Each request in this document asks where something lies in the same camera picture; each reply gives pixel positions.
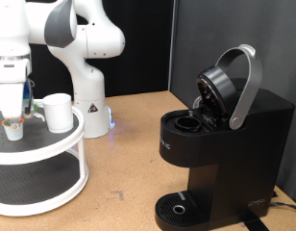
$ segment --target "drip tray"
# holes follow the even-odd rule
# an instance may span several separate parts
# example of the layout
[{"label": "drip tray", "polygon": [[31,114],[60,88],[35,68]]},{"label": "drip tray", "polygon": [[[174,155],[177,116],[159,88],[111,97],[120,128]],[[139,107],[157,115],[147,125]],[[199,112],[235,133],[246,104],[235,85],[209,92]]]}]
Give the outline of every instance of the drip tray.
[{"label": "drip tray", "polygon": [[0,203],[27,205],[52,199],[79,179],[79,160],[68,152],[35,163],[0,166]]},{"label": "drip tray", "polygon": [[188,191],[162,197],[156,205],[156,222],[162,230],[208,229],[207,219]]}]

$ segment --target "coffee maker lid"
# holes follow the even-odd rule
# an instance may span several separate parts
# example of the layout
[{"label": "coffee maker lid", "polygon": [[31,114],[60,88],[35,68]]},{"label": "coffee maker lid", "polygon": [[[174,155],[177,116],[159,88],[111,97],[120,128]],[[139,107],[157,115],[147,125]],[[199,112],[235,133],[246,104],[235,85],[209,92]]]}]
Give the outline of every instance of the coffee maker lid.
[{"label": "coffee maker lid", "polygon": [[[238,98],[226,71],[230,64],[243,54],[246,55],[249,64],[249,74],[243,92]],[[261,84],[262,65],[256,50],[245,44],[232,48],[219,58],[215,66],[202,71],[198,77],[197,84],[203,101],[206,100],[206,103],[209,103],[219,114],[230,116],[231,129],[240,128]]]}]

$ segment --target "coffee maker handle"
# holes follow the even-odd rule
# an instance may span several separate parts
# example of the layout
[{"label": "coffee maker handle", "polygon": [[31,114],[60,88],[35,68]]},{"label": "coffee maker handle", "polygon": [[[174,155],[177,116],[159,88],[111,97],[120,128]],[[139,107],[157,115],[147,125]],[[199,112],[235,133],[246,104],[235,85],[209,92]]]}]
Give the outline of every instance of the coffee maker handle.
[{"label": "coffee maker handle", "polygon": [[246,55],[249,64],[249,74],[246,85],[238,99],[234,112],[230,119],[230,127],[233,130],[240,128],[247,116],[262,80],[262,64],[256,54],[256,50],[246,44],[226,51],[217,61],[216,66],[226,72],[228,66],[240,55]]}]

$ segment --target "white cup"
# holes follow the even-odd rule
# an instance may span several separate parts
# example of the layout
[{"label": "white cup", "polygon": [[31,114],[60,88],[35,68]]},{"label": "white cup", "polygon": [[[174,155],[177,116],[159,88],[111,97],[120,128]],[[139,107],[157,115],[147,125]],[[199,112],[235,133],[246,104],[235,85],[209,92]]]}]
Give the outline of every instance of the white cup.
[{"label": "white cup", "polygon": [[11,126],[4,126],[8,140],[19,141],[23,138],[23,123],[20,124],[19,129],[13,130]]},{"label": "white cup", "polygon": [[73,128],[71,96],[64,93],[51,94],[42,99],[49,131],[65,133]]}]

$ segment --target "wooden table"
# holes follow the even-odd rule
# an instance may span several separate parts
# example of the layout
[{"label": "wooden table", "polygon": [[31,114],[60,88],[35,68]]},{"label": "wooden table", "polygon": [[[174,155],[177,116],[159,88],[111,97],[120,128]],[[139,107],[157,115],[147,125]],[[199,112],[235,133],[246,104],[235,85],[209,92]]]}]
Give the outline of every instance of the wooden table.
[{"label": "wooden table", "polygon": [[[160,118],[185,109],[169,91],[107,99],[116,127],[106,136],[86,140],[89,179],[69,203],[46,214],[8,218],[0,216],[0,231],[19,230],[159,230],[155,205],[165,194],[186,190],[188,168],[175,167],[159,154]],[[273,201],[295,204],[280,189]],[[296,230],[296,211],[269,210],[262,221],[270,230]],[[222,231],[247,231],[242,224]]]}]

